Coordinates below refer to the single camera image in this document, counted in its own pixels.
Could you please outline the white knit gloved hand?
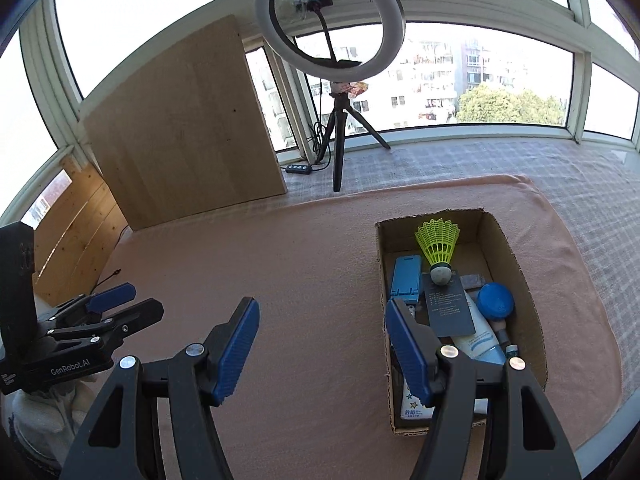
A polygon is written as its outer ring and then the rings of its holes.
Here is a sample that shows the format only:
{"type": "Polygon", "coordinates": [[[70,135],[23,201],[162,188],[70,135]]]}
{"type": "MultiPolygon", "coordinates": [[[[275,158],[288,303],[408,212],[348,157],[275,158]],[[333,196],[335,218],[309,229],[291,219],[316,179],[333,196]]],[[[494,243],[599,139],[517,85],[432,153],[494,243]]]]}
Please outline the white knit gloved hand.
{"type": "Polygon", "coordinates": [[[62,382],[47,391],[18,390],[11,403],[10,437],[36,477],[58,479],[90,411],[96,375],[62,382]]]}

